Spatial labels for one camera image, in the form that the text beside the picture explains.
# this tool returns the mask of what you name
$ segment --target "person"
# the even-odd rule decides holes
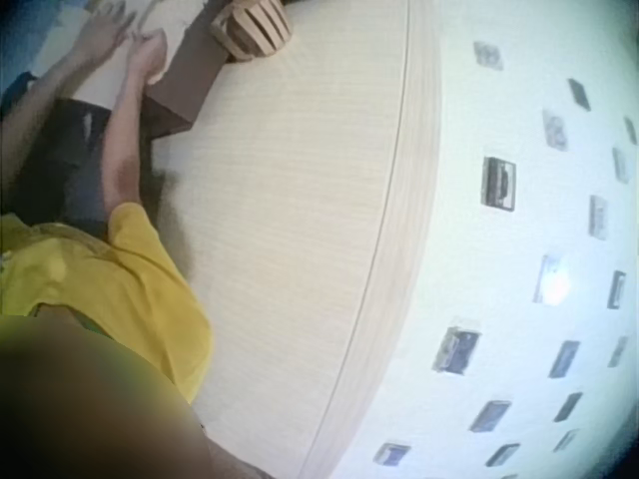
[[[0,313],[30,316],[38,324],[57,325],[64,331],[91,331],[109,343],[126,346],[164,374],[190,404],[209,366],[212,334],[202,307],[163,248],[140,198],[141,105],[148,79],[166,62],[163,31],[134,35],[126,77],[101,138],[98,161],[88,159],[77,169],[80,181],[69,180],[85,190],[88,185],[89,196],[95,197],[85,194],[75,200],[80,203],[77,211],[89,212],[80,220],[89,221],[27,225],[11,212],[24,177],[32,173],[28,159],[57,99],[125,41],[134,17],[134,13],[126,14],[124,2],[101,8],[82,28],[71,51],[33,83],[0,123],[0,197],[7,211],[0,219]],[[29,201],[37,203],[35,195]],[[93,228],[96,224],[104,228]],[[80,340],[77,334],[65,337]],[[73,344],[56,350],[82,349]],[[84,379],[71,382],[74,387],[88,383]],[[82,396],[74,393],[72,397]],[[95,414],[119,423],[113,411],[100,411]],[[208,450],[214,477],[270,477],[212,441]]]

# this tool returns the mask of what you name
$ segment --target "hand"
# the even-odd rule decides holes
[[[167,36],[164,30],[134,34],[129,52],[129,75],[144,83],[160,73],[167,61]]]
[[[70,59],[81,65],[103,62],[124,41],[135,17],[136,12],[125,16],[124,0],[115,6],[107,3],[82,27]]]

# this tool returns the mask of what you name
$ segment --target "white paper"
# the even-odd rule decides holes
[[[127,12],[138,12],[132,29],[138,26],[139,18],[144,14],[152,0],[127,0]],[[202,11],[202,0],[161,0],[149,14],[142,32],[150,32],[158,28],[164,29],[167,35],[167,64],[162,73],[156,75],[149,83],[162,79],[170,68],[185,30],[193,23]],[[73,46],[84,23],[91,14],[82,8],[63,6],[54,27],[31,66],[31,72],[40,77],[44,75]],[[131,40],[125,40],[113,55],[98,67],[82,84],[65,94],[69,98],[81,100],[112,110],[118,92],[124,80],[127,68],[127,57]]]

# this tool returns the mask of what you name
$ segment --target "framed photo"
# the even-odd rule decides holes
[[[501,53],[496,46],[484,42],[474,42],[473,47],[475,50],[477,65],[491,68],[493,70],[503,70]]]
[[[561,422],[568,419],[570,417],[570,414],[572,414],[573,409],[579,402],[579,399],[581,399],[581,396],[583,396],[582,392],[573,392],[572,394],[568,395],[566,401],[563,403],[561,409],[559,409],[559,412],[555,416],[555,422]]]
[[[441,342],[433,369],[438,372],[463,374],[475,350],[479,333],[451,327]]]
[[[619,362],[621,362],[621,357],[623,356],[623,352],[626,350],[626,346],[628,345],[628,336],[621,336],[617,340],[617,345],[615,350],[612,351],[612,356],[610,357],[610,361],[608,362],[608,367],[617,367]]]
[[[555,362],[550,369],[548,377],[553,379],[558,377],[565,377],[570,369],[573,359],[577,355],[577,349],[579,349],[579,341],[563,341],[559,354],[555,358]]]
[[[515,209],[517,167],[497,158],[483,161],[481,202],[488,207],[512,212]]]
[[[568,447],[570,443],[572,442],[572,440],[577,435],[578,431],[579,431],[578,429],[573,429],[572,431],[566,432],[566,434],[564,434],[564,436],[555,446],[553,452],[563,451],[566,447]]]
[[[373,461],[381,466],[397,467],[409,450],[410,446],[386,442],[379,448]]]
[[[608,202],[595,195],[590,197],[588,233],[598,240],[608,238]]]
[[[552,255],[544,256],[532,300],[556,306],[565,299],[569,291],[570,279],[562,259]]]
[[[623,119],[626,124],[626,131],[628,132],[628,139],[633,145],[637,145],[637,131],[635,130],[635,124],[632,123],[628,117]]]
[[[494,430],[510,405],[510,401],[490,401],[486,403],[470,426],[470,430],[472,432],[490,432]]]
[[[580,84],[573,78],[568,79],[568,84],[570,85],[570,91],[572,92],[572,98],[574,98],[575,103],[579,105],[581,108],[590,111],[590,102],[588,102],[588,97],[586,95],[586,89],[583,88],[583,85]]]
[[[626,285],[626,273],[615,271],[612,275],[612,285],[608,296],[608,309],[619,309],[623,299],[623,290]]]
[[[505,464],[505,462],[512,457],[512,455],[517,452],[519,446],[521,444],[506,444],[497,449],[488,462],[486,462],[487,467],[496,467]]]
[[[543,111],[543,128],[546,134],[546,144],[560,152],[568,151],[568,136],[564,121],[549,110]]]
[[[617,181],[627,185],[630,182],[630,175],[628,173],[628,162],[626,162],[625,155],[621,150],[615,147],[612,149],[612,159],[615,164]]]

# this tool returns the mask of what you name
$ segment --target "white wall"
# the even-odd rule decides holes
[[[434,213],[406,326],[373,406],[333,473],[352,478],[578,478],[626,419],[637,398],[636,182],[615,180],[611,148],[637,156],[623,117],[639,126],[631,1],[446,0],[444,89]],[[479,67],[473,42],[497,45],[501,72]],[[591,112],[567,79],[584,84]],[[560,113],[569,151],[544,140],[541,111]],[[517,165],[514,213],[479,201],[484,156]],[[610,205],[609,238],[588,235],[590,195]],[[542,257],[567,261],[572,289],[558,306],[532,302]],[[621,309],[607,309],[613,271],[628,273]],[[432,370],[446,330],[482,336],[464,376]],[[631,337],[621,365],[608,360]],[[581,341],[568,375],[548,372],[564,340]],[[553,418],[583,392],[567,421]],[[468,427],[489,400],[513,405],[493,432]],[[565,451],[552,450],[580,429]],[[385,442],[412,449],[398,467],[372,458]],[[485,462],[521,443],[503,466]]]

